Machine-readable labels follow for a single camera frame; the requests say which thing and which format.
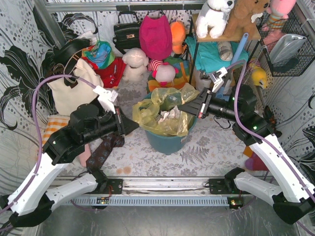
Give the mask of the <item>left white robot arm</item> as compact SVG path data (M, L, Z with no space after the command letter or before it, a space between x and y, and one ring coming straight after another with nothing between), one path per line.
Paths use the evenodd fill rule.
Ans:
M12 211L12 227L34 227L45 221L64 202L94 191L112 191L108 177L97 161L82 177L51 189L50 185L72 161L85 150L85 145L111 134L122 138L139 127L127 118L120 107L104 111L94 104L83 104L70 115L68 125L54 132L43 146L40 164L11 195L0 198L0 206Z

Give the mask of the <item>yellow plastic trash bag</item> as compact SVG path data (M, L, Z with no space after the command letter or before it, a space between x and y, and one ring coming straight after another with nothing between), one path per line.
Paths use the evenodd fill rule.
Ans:
M135 104L132 108L132 119L140 127L152 127L160 119L162 111L170 111L192 101L199 95L192 85L186 83L181 89L156 88L148 98Z

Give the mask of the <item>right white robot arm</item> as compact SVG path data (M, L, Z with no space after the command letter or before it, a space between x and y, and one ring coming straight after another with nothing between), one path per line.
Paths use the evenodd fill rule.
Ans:
M252 194L271 205L281 220L292 225L314 210L315 186L288 158L267 120L255 112L257 97L251 87L241 85L238 97L235 92L233 87L229 100L225 101L204 88L194 100L178 109L197 118L212 114L232 121L235 135L262 160L277 183L265 182L237 167L224 176L223 189L210 181L210 191Z

